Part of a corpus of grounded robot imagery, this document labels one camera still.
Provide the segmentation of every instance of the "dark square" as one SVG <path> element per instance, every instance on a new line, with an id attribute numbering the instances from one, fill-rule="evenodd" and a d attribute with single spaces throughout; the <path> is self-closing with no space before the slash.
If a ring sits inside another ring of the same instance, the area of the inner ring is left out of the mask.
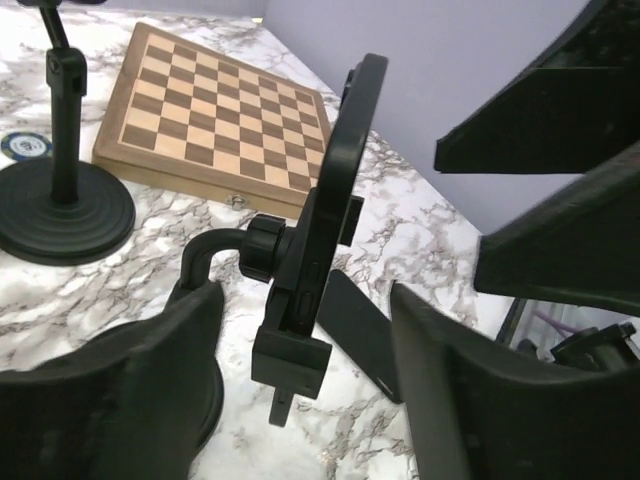
<path id="1" fill-rule="evenodd" d="M 167 88 L 169 77 L 162 75 L 161 73 L 154 72 L 153 70 L 149 70 L 148 68 L 143 68 L 140 72 L 140 80 L 149 82 L 152 85 L 157 85 L 158 87 Z"/>
<path id="2" fill-rule="evenodd" d="M 213 166 L 213 150 L 194 143 L 187 143 L 184 158 L 190 162 L 200 163 L 208 167 Z"/>
<path id="3" fill-rule="evenodd" d="M 284 153 L 289 157 L 298 158 L 300 160 L 307 159 L 307 153 L 304 151 L 304 147 L 291 142 L 284 142 Z"/>
<path id="4" fill-rule="evenodd" d="M 240 90 L 253 93 L 254 95 L 260 95 L 260 87 L 255 83 L 250 83 L 246 80 L 240 80 Z"/>
<path id="5" fill-rule="evenodd" d="M 170 88 L 164 92 L 164 101 L 182 108 L 191 108 L 191 96 L 176 92 Z"/>
<path id="6" fill-rule="evenodd" d="M 284 140 L 284 130 L 281 126 L 275 125 L 271 122 L 262 122 L 262 133 L 269 135 L 270 137 L 279 138 Z"/>
<path id="7" fill-rule="evenodd" d="M 231 97 L 235 100 L 240 98 L 240 90 L 231 85 L 227 85 L 226 83 L 218 83 L 218 93 L 220 95 L 225 95 L 227 97 Z"/>
<path id="8" fill-rule="evenodd" d="M 207 67 L 205 65 L 201 65 L 201 64 L 196 64 L 196 73 L 198 75 L 202 75 L 205 78 L 209 78 L 211 80 L 217 80 L 218 79 L 218 71 L 214 70 L 211 67 Z"/>
<path id="9" fill-rule="evenodd" d="M 307 135 L 303 135 L 303 138 L 305 147 L 310 150 L 315 150 L 316 152 L 324 152 L 322 140 L 318 140 L 317 138 L 309 137 Z"/>
<path id="10" fill-rule="evenodd" d="M 224 62 L 220 62 L 218 64 L 218 70 L 234 77 L 237 77 L 240 74 L 238 67 L 234 67 L 233 65 Z"/>
<path id="11" fill-rule="evenodd" d="M 240 102 L 240 113 L 247 115 L 251 118 L 262 120 L 262 110 L 255 105 L 249 105 L 248 103 Z"/>
<path id="12" fill-rule="evenodd" d="M 269 80 L 264 77 L 258 77 L 258 84 L 261 87 L 268 88 L 269 90 L 273 90 L 274 92 L 278 91 L 278 84 L 273 80 Z"/>
<path id="13" fill-rule="evenodd" d="M 189 113 L 189 125 L 200 128 L 207 132 L 216 131 L 216 119 L 200 112 Z"/>
<path id="14" fill-rule="evenodd" d="M 189 70 L 176 67 L 175 65 L 171 66 L 171 70 L 169 71 L 169 76 L 177 80 L 182 80 L 183 82 L 187 82 L 187 83 L 193 83 L 193 80 L 195 78 L 195 74 L 191 73 Z"/>
<path id="15" fill-rule="evenodd" d="M 171 138 L 178 138 L 180 140 L 187 139 L 188 126 L 183 123 L 178 123 L 168 118 L 161 118 L 160 125 L 158 126 L 158 133 L 167 135 Z"/>
<path id="16" fill-rule="evenodd" d="M 264 163 L 272 167 L 287 169 L 287 157 L 282 153 L 274 152 L 272 150 L 264 150 Z"/>
<path id="17" fill-rule="evenodd" d="M 297 173 L 289 173 L 289 186 L 294 190 L 300 190 L 301 192 L 308 192 L 311 189 L 311 179 L 304 175 Z"/>
<path id="18" fill-rule="evenodd" d="M 242 143 L 248 143 L 249 145 L 255 145 L 256 147 L 263 146 L 262 133 L 244 127 L 240 127 L 240 141 Z"/>
<path id="19" fill-rule="evenodd" d="M 240 114 L 220 105 L 216 108 L 216 118 L 234 125 L 240 125 Z"/>
<path id="20" fill-rule="evenodd" d="M 258 180 L 264 180 L 264 165 L 252 160 L 247 160 L 246 158 L 241 158 L 240 175 L 244 175 L 245 177 L 257 178 Z"/>
<path id="21" fill-rule="evenodd" d="M 306 93 L 302 93 L 299 90 L 296 90 L 296 98 L 300 100 L 302 103 L 306 103 L 307 105 L 313 105 L 313 97 L 311 95 L 307 95 Z"/>
<path id="22" fill-rule="evenodd" d="M 136 93 L 133 95 L 133 101 L 131 106 L 142 110 L 144 112 L 153 113 L 154 115 L 160 115 L 162 113 L 162 100 L 157 98 L 148 97 L 142 93 Z"/>
<path id="23" fill-rule="evenodd" d="M 280 105 L 276 102 L 272 102 L 271 100 L 267 100 L 266 98 L 260 99 L 260 106 L 269 112 L 280 113 Z"/>
<path id="24" fill-rule="evenodd" d="M 216 135 L 214 149 L 230 155 L 240 155 L 240 142 L 223 135 Z"/>
<path id="25" fill-rule="evenodd" d="M 200 87 L 193 87 L 193 98 L 211 103 L 212 105 L 215 105 L 218 102 L 217 93 L 210 92 L 209 90 Z"/>
<path id="26" fill-rule="evenodd" d="M 134 127 L 133 125 L 127 125 L 124 127 L 122 143 L 153 150 L 156 148 L 156 132 Z"/>
<path id="27" fill-rule="evenodd" d="M 292 132 L 302 133 L 302 123 L 291 120 L 287 117 L 282 117 L 282 125 L 286 130 L 291 130 Z"/>
<path id="28" fill-rule="evenodd" d="M 187 48 L 187 47 L 185 47 L 183 45 L 178 45 L 178 44 L 174 45 L 173 53 L 175 55 L 179 55 L 179 56 L 181 56 L 183 58 L 186 58 L 188 60 L 194 60 L 195 61 L 195 59 L 198 58 L 198 54 L 196 53 L 195 50 L 191 50 L 190 48 Z"/>
<path id="29" fill-rule="evenodd" d="M 309 169 L 309 176 L 311 178 L 318 178 L 320 176 L 320 165 L 307 162 L 307 168 Z"/>
<path id="30" fill-rule="evenodd" d="M 313 115 L 309 115 L 308 113 L 299 112 L 300 113 L 300 121 L 302 123 L 306 123 L 307 125 L 311 125 L 312 127 L 318 127 L 318 119 Z"/>
<path id="31" fill-rule="evenodd" d="M 165 63 L 171 63 L 171 60 L 173 58 L 173 54 L 171 52 L 166 52 L 161 48 L 154 47 L 152 45 L 149 45 L 147 47 L 146 56 L 149 58 L 155 58 L 156 60 L 160 60 L 161 62 Z"/>
<path id="32" fill-rule="evenodd" d="M 285 107 L 293 108 L 294 110 L 298 109 L 298 102 L 295 99 L 287 97 L 286 95 L 278 95 L 278 99 Z"/>

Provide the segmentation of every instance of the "blue poker chip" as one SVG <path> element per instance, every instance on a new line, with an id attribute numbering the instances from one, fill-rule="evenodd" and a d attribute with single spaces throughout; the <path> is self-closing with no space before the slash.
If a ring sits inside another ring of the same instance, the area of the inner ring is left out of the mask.
<path id="1" fill-rule="evenodd" d="M 16 162 L 51 156 L 53 144 L 47 137 L 33 132 L 13 132 L 0 142 L 2 153 Z"/>

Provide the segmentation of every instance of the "purple wall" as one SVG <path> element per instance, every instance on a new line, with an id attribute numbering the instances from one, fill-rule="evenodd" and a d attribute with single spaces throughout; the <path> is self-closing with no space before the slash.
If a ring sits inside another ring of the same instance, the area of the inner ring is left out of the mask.
<path id="1" fill-rule="evenodd" d="M 544 50 L 585 0 L 270 0 L 265 26 L 341 92 L 367 52 L 390 59 L 375 129 L 482 232 L 571 176 L 441 175 L 435 141 Z"/>

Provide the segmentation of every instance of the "adjustment knob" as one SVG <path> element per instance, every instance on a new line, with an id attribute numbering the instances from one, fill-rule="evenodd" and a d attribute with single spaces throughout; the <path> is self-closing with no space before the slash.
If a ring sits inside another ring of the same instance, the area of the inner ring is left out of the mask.
<path id="1" fill-rule="evenodd" d="M 247 278 L 269 283 L 276 265 L 276 252 L 286 222 L 283 218 L 259 213 L 249 226 L 240 246 L 240 273 Z"/>

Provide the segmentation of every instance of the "wooden chessboard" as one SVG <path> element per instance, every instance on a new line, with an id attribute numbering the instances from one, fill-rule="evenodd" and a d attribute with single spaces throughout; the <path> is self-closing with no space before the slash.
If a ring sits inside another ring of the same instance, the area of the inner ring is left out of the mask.
<path id="1" fill-rule="evenodd" d="M 318 92 L 138 23 L 93 163 L 123 180 L 297 219 L 330 130 Z"/>

